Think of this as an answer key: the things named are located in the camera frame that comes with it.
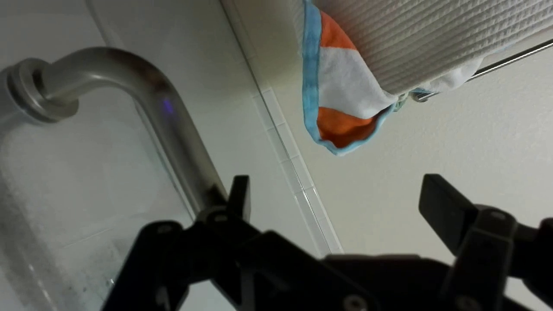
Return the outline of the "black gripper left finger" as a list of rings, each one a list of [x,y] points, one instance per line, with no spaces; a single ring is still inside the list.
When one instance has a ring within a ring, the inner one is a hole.
[[[143,226],[102,311],[180,311],[190,287],[209,281],[235,311],[299,311],[316,302],[320,262],[276,231],[245,219],[249,178],[183,228]]]

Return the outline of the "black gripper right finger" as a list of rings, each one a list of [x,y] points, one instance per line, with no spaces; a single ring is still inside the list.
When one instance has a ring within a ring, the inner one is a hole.
[[[536,228],[510,212],[473,204],[441,174],[425,174],[418,211],[454,262],[441,300],[454,311],[529,311],[505,295],[510,278],[553,306],[553,219]]]

